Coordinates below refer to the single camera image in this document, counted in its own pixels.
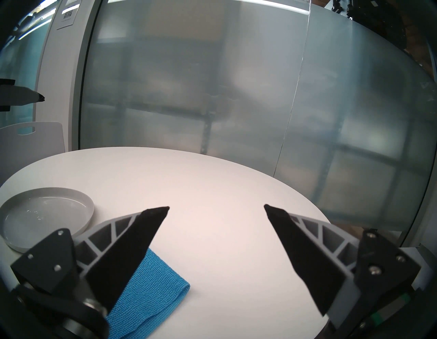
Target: white round table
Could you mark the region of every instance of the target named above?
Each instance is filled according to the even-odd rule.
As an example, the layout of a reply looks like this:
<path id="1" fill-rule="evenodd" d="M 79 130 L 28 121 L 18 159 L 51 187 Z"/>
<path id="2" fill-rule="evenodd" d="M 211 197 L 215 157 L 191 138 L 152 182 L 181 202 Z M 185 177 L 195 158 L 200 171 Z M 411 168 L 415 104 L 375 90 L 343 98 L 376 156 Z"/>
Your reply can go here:
<path id="1" fill-rule="evenodd" d="M 95 204 L 90 227 L 170 206 L 150 248 L 191 288 L 150 338 L 313 339 L 326 324 L 264 204 L 327 219 L 300 193 L 266 174 L 176 150 L 87 149 L 23 168 L 0 188 L 0 206 L 40 187 L 87 194 Z M 1 255 L 6 264 L 19 256 L 3 241 Z"/>

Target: wall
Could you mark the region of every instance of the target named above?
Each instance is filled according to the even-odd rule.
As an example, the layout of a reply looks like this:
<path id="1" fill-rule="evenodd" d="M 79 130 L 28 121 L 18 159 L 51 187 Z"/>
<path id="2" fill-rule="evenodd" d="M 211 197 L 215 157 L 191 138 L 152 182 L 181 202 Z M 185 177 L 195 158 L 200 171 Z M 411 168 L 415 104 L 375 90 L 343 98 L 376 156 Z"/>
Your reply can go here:
<path id="1" fill-rule="evenodd" d="M 60 121 L 70 150 L 79 129 L 76 67 L 96 10 L 84 3 L 72 27 L 50 31 L 38 88 L 56 100 L 37 104 L 37 121 Z M 308 16 L 259 4 L 170 3 L 103 2 L 80 148 L 208 154 L 274 175 L 334 223 L 408 230 L 437 138 L 436 86 L 413 60 L 318 6 L 306 26 Z"/>
<path id="2" fill-rule="evenodd" d="M 63 0 L 59 6 L 54 23 L 62 16 L 67 2 Z M 60 122 L 66 150 L 72 149 L 70 112 L 76 69 L 93 5 L 94 0 L 82 0 L 72 26 L 57 30 L 52 24 L 42 55 L 37 91 L 45 96 L 45 101 L 36 104 L 35 120 Z"/>
<path id="3" fill-rule="evenodd" d="M 437 258 L 437 190 L 434 190 L 428 207 L 427 218 L 424 220 L 423 233 L 420 237 L 420 243 L 425 245 Z"/>

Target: blue cloth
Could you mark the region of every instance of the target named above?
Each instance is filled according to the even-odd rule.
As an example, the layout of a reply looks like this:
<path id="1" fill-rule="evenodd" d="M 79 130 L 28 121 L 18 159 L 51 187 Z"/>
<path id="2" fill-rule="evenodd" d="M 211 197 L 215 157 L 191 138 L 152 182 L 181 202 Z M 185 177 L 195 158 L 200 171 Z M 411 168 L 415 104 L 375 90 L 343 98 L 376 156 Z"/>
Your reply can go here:
<path id="1" fill-rule="evenodd" d="M 106 320 L 109 339 L 144 339 L 179 305 L 190 284 L 152 250 L 117 300 Z"/>

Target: black object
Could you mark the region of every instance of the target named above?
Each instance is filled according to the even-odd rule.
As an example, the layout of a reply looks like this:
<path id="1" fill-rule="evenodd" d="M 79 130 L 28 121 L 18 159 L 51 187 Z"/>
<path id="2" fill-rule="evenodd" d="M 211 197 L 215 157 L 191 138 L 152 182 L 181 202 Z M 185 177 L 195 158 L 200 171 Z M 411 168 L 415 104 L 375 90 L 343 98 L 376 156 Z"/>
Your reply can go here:
<path id="1" fill-rule="evenodd" d="M 144 259 L 169 207 L 145 210 L 125 228 L 80 279 L 70 231 L 59 229 L 23 254 L 11 268 L 20 282 L 11 295 L 24 315 L 43 325 L 39 337 L 78 338 L 79 328 L 106 339 L 105 320 Z"/>
<path id="2" fill-rule="evenodd" d="M 0 338 L 55 338 L 17 299 L 16 295 L 9 293 L 2 279 L 0 279 Z"/>
<path id="3" fill-rule="evenodd" d="M 343 284 L 343 272 L 320 247 L 314 246 L 286 211 L 269 205 L 264 208 L 294 270 L 308 287 L 319 312 L 325 315 Z"/>
<path id="4" fill-rule="evenodd" d="M 108 312 L 146 256 L 169 209 L 159 207 L 143 211 L 85 276 L 95 297 Z"/>
<path id="5" fill-rule="evenodd" d="M 340 6 L 340 0 L 334 0 L 332 5 L 332 12 L 341 13 L 343 11 L 343 7 Z"/>
<path id="6" fill-rule="evenodd" d="M 11 266 L 18 282 L 29 282 L 39 292 L 72 299 L 79 281 L 70 230 L 53 232 L 24 253 Z"/>
<path id="7" fill-rule="evenodd" d="M 320 313 L 328 312 L 346 279 L 334 259 L 324 254 L 284 210 L 264 206 L 296 273 L 302 278 Z M 393 305 L 400 296 L 411 295 L 411 284 L 420 266 L 380 234 L 365 231 L 359 242 L 354 284 L 360 296 L 346 318 L 335 329 L 327 325 L 320 338 L 344 339 L 361 336 L 379 323 L 372 315 Z"/>
<path id="8" fill-rule="evenodd" d="M 23 106 L 44 100 L 41 94 L 30 88 L 15 86 L 15 80 L 0 79 L 0 112 L 10 111 L 11 106 Z"/>
<path id="9" fill-rule="evenodd" d="M 406 48 L 407 38 L 401 14 L 386 0 L 349 0 L 347 16 L 398 48 Z"/>

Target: white chair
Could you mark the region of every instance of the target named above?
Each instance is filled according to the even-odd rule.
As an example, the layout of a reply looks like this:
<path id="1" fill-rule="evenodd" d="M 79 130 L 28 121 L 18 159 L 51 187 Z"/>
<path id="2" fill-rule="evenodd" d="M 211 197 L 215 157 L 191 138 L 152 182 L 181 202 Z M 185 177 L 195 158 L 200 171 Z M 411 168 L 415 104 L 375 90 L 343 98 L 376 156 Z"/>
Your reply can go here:
<path id="1" fill-rule="evenodd" d="M 23 122 L 0 128 L 0 186 L 23 167 L 64 152 L 59 122 Z"/>

